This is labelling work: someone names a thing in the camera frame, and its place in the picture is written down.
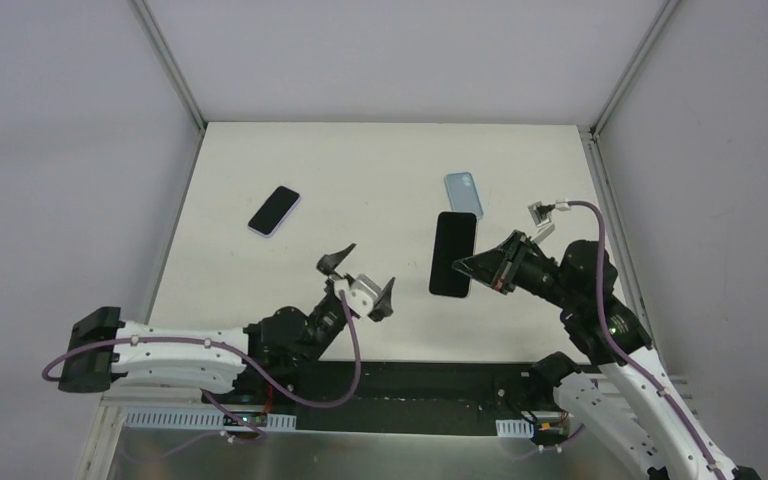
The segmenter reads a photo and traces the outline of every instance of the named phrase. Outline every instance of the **white table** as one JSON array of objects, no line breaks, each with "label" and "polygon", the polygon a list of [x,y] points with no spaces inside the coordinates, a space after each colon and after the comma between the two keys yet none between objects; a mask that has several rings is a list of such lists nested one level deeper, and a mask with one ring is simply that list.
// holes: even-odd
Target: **white table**
[{"label": "white table", "polygon": [[[558,309],[526,292],[473,283],[466,299],[428,293],[436,218],[449,207],[443,176],[462,171],[475,177],[485,211],[477,252],[532,222],[526,207],[538,200],[596,202],[574,126],[211,123],[150,323],[242,327],[286,305],[309,312],[323,295],[316,261],[354,242],[341,272],[380,285],[396,277],[395,314],[358,325],[364,359],[513,362],[562,350],[585,361]],[[247,223],[278,185],[302,198],[262,238]],[[588,211],[554,218],[547,255],[596,238]],[[323,358],[352,358],[348,332]]]}]

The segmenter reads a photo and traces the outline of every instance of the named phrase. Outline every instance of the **phone screen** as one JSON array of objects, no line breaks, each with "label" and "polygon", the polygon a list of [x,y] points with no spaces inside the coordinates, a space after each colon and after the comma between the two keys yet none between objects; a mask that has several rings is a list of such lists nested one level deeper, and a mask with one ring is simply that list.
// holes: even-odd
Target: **phone screen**
[{"label": "phone screen", "polygon": [[270,236],[296,206],[300,195],[287,187],[278,187],[261,205],[257,213],[249,220],[249,228],[255,232]]},{"label": "phone screen", "polygon": [[442,212],[437,217],[429,292],[457,298],[469,294],[470,278],[456,272],[452,264],[474,253],[477,224],[474,213]]}]

